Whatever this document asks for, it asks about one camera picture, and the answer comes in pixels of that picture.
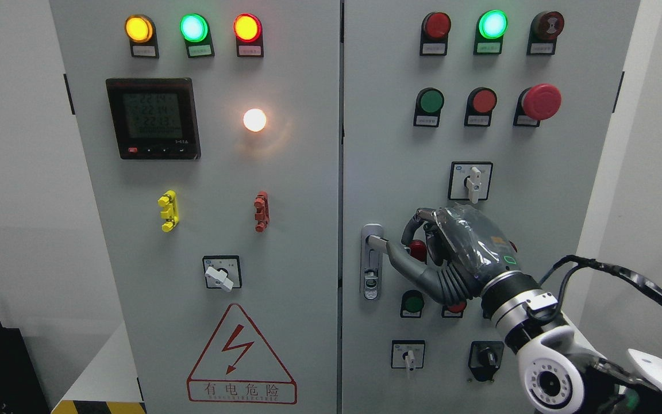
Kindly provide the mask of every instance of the yellow black hazard stripe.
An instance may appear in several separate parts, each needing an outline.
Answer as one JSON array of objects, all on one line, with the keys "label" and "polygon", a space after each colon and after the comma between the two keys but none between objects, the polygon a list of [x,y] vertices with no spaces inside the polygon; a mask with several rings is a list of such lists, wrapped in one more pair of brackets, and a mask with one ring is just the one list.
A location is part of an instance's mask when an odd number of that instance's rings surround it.
[{"label": "yellow black hazard stripe", "polygon": [[145,414],[143,402],[61,401],[52,414]]}]

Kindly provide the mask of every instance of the lcd display screen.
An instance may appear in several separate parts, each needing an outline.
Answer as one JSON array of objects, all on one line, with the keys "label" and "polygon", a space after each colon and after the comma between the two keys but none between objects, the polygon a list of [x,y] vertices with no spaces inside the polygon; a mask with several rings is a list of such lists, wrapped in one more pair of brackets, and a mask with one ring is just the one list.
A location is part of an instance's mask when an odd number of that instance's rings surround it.
[{"label": "lcd display screen", "polygon": [[177,94],[124,94],[126,127],[132,139],[181,139]]}]

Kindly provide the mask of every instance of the digital power meter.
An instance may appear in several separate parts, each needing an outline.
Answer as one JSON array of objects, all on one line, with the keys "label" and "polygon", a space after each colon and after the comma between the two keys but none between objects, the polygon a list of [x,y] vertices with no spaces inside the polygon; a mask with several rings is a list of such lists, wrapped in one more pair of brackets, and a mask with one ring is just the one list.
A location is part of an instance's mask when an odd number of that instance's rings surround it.
[{"label": "digital power meter", "polygon": [[122,159],[201,157],[191,78],[106,79],[106,89]]}]

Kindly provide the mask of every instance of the lightning bolt symbol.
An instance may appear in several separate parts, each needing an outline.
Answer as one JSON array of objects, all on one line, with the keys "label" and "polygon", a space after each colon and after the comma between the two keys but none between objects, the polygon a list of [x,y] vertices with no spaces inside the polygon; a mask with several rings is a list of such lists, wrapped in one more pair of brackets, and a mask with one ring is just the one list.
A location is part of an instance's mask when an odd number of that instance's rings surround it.
[{"label": "lightning bolt symbol", "polygon": [[229,336],[229,340],[226,341],[226,345],[224,345],[224,348],[221,349],[221,352],[226,352],[226,351],[231,351],[232,349],[244,347],[244,351],[242,351],[241,354],[239,354],[239,358],[237,358],[237,360],[234,361],[234,364],[231,364],[228,367],[226,367],[226,375],[229,375],[232,372],[232,370],[236,369],[236,364],[237,362],[239,362],[239,359],[241,359],[244,356],[244,354],[246,354],[247,351],[249,351],[249,349],[252,348],[252,345],[255,345],[255,341],[251,341],[232,346],[232,342],[236,340],[237,336],[239,336],[242,329],[244,329],[244,325],[237,325],[237,327],[234,328],[234,332],[232,333],[232,335]]}]

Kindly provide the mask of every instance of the gray metal panel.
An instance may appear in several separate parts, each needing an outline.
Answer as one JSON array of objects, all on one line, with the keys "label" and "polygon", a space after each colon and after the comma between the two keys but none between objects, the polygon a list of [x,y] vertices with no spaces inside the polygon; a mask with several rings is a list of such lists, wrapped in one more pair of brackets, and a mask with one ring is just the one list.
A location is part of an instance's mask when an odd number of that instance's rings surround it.
[{"label": "gray metal panel", "polygon": [[[335,412],[339,3],[51,5],[149,411]],[[232,22],[245,12],[263,23],[265,58],[236,57]],[[129,55],[123,26],[133,13],[155,22],[159,59]],[[186,13],[207,18],[215,57],[186,57],[178,31]],[[161,76],[193,79],[202,157],[121,160],[103,82]],[[268,115],[260,135],[241,123],[254,107]],[[177,193],[181,221],[165,234],[157,199],[168,189]],[[260,234],[252,203],[261,190],[271,222]],[[242,289],[206,289],[202,257],[230,254],[241,257]],[[186,379],[232,302],[297,381],[296,405],[189,402]]]},{"label": "gray metal panel", "polygon": [[[467,382],[471,341],[497,340],[479,301],[462,320],[442,319],[430,299],[421,319],[401,319],[412,286],[389,263],[378,301],[359,291],[359,237],[381,223],[399,240],[417,207],[449,205],[453,160],[494,162],[486,212],[520,249],[522,267],[541,275],[574,252],[586,214],[607,123],[638,3],[528,0],[456,2],[347,0],[344,52],[344,320],[342,410],[353,412],[532,412],[506,351],[494,383]],[[501,8],[510,26],[504,52],[474,56],[476,21]],[[526,56],[533,17],[565,16],[552,57]],[[451,16],[446,57],[418,56],[421,21]],[[549,82],[563,104],[540,128],[513,128],[518,95]],[[469,92],[491,87],[499,99],[489,128],[465,128]],[[439,128],[412,126],[415,96],[436,87],[446,103]],[[392,340],[426,340],[425,368],[390,369]]]}]

